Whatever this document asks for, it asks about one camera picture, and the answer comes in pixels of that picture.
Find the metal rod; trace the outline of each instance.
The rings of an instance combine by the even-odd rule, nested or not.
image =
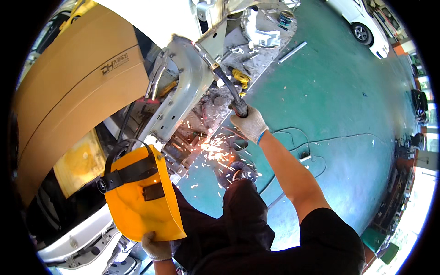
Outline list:
[[[307,42],[304,41],[303,43],[301,43],[298,47],[294,48],[290,53],[288,53],[287,55],[285,55],[283,58],[281,58],[278,62],[279,63],[283,63],[286,59],[288,59],[290,56],[292,56],[295,52],[299,51],[302,47],[304,47],[305,45],[307,45]]]

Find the gloved hand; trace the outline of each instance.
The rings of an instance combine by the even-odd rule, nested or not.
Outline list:
[[[250,105],[248,105],[248,116],[246,118],[232,115],[231,122],[237,127],[237,130],[241,131],[255,144],[258,144],[261,134],[269,129],[260,112]]]
[[[153,242],[156,232],[150,231],[142,237],[141,245],[150,259],[155,261],[171,259],[171,246],[169,242]]]

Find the tire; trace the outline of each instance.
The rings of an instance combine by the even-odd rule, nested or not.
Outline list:
[[[369,45],[373,41],[371,31],[364,24],[353,23],[352,33],[356,40],[358,40],[361,44]]]

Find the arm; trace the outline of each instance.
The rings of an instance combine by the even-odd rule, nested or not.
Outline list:
[[[299,222],[317,208],[330,208],[313,175],[269,131],[260,112],[248,105],[248,117],[231,116],[231,122],[249,140],[261,146]]]
[[[156,275],[176,275],[176,267],[171,259],[169,242],[153,242],[155,235],[154,231],[144,234],[141,244],[143,250],[153,260]]]
[[[292,202],[299,222],[317,208],[330,208],[313,175],[265,130],[259,145],[278,179],[286,197]]]
[[[154,272],[156,275],[176,275],[176,266],[174,262],[169,260],[153,261]]]

